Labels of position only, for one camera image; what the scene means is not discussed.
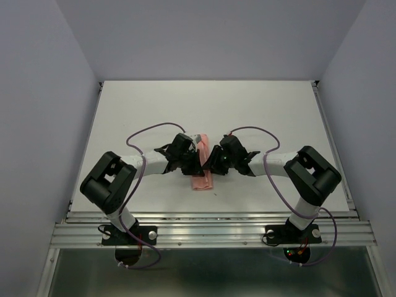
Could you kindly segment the pink satin napkin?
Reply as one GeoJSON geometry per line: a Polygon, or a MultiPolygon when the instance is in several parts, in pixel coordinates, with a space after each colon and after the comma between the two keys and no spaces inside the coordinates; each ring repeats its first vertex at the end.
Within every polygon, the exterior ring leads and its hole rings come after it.
{"type": "MultiPolygon", "coordinates": [[[[210,156],[209,138],[206,134],[199,134],[199,137],[196,148],[199,151],[200,164],[203,166],[210,156]]],[[[204,170],[204,176],[193,176],[191,184],[195,191],[213,189],[213,178],[210,170],[204,170]]]]}

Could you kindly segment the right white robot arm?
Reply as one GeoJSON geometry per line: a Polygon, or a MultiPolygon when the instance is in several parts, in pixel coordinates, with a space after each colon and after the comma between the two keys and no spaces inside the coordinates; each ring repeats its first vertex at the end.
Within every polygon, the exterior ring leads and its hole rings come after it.
{"type": "Polygon", "coordinates": [[[213,174],[226,175],[230,168],[244,176],[266,176],[280,195],[274,176],[289,178],[299,194],[296,206],[285,198],[283,203],[291,211],[284,225],[267,227],[267,238],[272,244],[299,241],[312,235],[308,228],[318,216],[328,196],[340,184],[341,174],[316,149],[304,146],[292,153],[247,151],[234,135],[225,135],[204,163],[203,169],[213,174]]]}

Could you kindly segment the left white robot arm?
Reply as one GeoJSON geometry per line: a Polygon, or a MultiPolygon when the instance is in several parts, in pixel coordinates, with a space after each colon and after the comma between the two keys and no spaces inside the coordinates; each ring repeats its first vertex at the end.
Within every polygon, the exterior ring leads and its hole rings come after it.
{"type": "Polygon", "coordinates": [[[135,193],[130,187],[139,184],[144,176],[167,174],[180,169],[186,176],[204,176],[198,144],[200,134],[179,133],[172,143],[141,155],[120,157],[106,152],[82,181],[80,192],[95,204],[110,221],[98,227],[105,246],[157,243],[157,227],[140,226],[126,204],[135,193]]]}

